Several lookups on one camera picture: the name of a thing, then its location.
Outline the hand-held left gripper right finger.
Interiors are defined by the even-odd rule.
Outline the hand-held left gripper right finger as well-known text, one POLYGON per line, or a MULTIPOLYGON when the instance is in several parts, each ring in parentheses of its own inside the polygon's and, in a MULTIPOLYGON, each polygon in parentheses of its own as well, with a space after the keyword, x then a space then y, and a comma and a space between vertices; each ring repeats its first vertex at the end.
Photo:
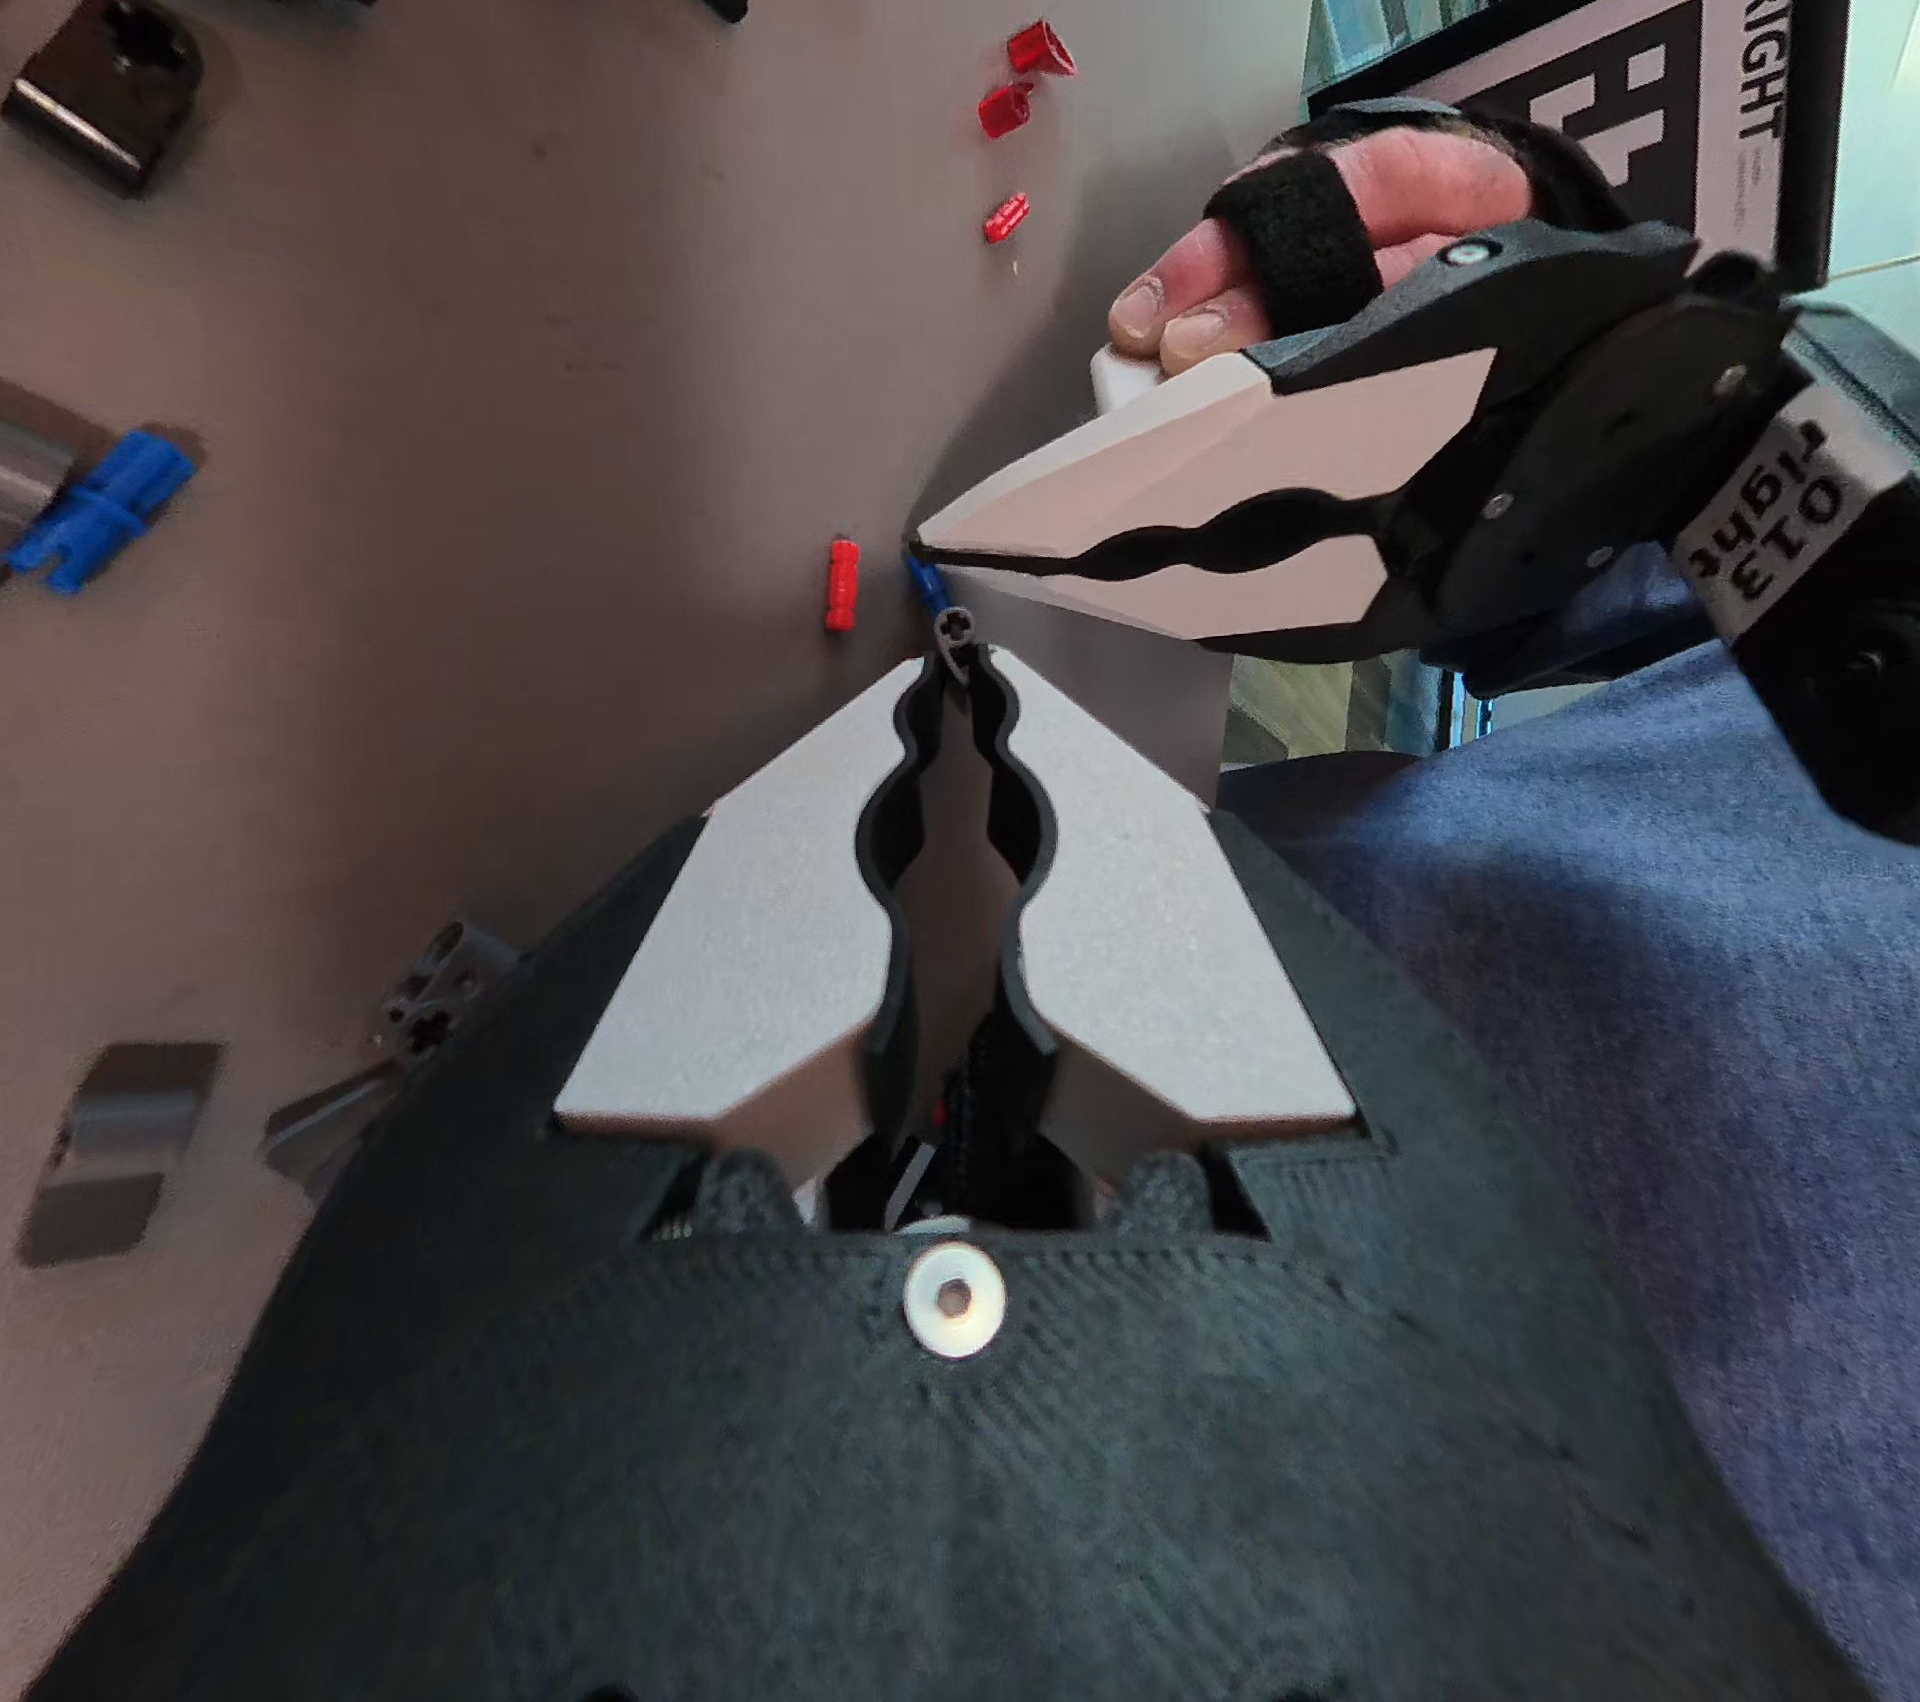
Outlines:
POLYGON ((960 1212, 1087 1228, 1140 1162, 1360 1127, 1208 801, 1002 644, 972 651, 960 1212))

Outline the person's right hand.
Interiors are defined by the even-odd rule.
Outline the person's right hand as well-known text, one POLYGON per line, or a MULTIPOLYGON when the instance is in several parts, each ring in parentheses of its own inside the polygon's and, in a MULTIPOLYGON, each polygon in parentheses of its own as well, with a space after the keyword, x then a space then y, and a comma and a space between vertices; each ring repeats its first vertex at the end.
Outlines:
MULTIPOLYGON (((1531 216, 1522 164, 1500 143, 1453 129, 1386 128, 1334 143, 1328 159, 1355 204, 1384 285, 1453 238, 1531 216)), ((1180 376, 1280 333, 1239 236, 1203 218, 1112 302, 1115 355, 1180 376)))

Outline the blue lego pin connector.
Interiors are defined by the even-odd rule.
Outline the blue lego pin connector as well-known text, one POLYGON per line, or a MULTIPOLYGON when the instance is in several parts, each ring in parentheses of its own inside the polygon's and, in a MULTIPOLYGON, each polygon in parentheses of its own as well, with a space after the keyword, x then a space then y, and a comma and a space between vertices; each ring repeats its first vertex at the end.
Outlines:
POLYGON ((60 595, 80 594, 149 532, 195 471, 176 442, 145 427, 126 431, 11 540, 3 570, 60 595))

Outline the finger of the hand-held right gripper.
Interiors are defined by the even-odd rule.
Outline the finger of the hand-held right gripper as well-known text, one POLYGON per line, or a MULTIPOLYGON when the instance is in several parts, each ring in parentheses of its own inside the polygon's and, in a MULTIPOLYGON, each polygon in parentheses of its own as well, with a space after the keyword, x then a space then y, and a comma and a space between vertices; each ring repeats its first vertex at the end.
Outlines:
POLYGON ((1352 628, 1387 583, 1378 538, 1355 522, 1331 534, 1302 522, 1157 522, 1065 555, 921 524, 917 551, 986 589, 1187 641, 1352 628))
POLYGON ((1475 413, 1491 355, 1447 355, 1278 393, 1215 355, 999 467, 916 528, 933 557, 1082 555, 1137 529, 1198 529, 1236 504, 1306 490, 1401 490, 1475 413))

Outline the dark grey lego connector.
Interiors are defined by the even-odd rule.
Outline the dark grey lego connector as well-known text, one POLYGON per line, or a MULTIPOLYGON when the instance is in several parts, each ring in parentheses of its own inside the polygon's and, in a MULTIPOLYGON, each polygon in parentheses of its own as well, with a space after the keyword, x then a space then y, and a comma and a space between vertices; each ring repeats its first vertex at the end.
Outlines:
POLYGON ((380 1061, 413 1066, 451 1037, 520 961, 520 950, 467 915, 444 922, 382 995, 372 1024, 380 1061))

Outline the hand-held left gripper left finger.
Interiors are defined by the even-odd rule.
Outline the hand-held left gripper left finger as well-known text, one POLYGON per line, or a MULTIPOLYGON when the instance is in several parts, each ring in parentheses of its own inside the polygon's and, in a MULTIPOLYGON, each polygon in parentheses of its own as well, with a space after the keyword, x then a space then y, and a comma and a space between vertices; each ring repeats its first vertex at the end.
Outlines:
POLYGON ((578 1136, 755 1156, 790 1194, 885 1154, 917 1080, 901 876, 947 707, 904 660, 711 801, 552 1116, 578 1136))

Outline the black lego brick with hole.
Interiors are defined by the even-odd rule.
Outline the black lego brick with hole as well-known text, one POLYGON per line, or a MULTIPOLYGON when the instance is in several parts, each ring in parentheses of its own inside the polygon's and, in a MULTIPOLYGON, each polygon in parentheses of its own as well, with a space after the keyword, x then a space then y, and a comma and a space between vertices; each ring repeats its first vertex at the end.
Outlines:
POLYGON ((24 59, 1 118, 123 199, 172 155, 205 74, 199 41, 156 0, 77 0, 24 59))

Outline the grey lego piece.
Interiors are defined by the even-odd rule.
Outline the grey lego piece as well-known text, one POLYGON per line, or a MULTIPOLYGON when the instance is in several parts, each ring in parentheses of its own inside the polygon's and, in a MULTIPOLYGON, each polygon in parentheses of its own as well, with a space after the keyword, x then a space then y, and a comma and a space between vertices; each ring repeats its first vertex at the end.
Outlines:
POLYGON ((260 1136, 262 1164, 317 1210, 404 1080, 404 1068, 385 1059, 279 1106, 260 1136))

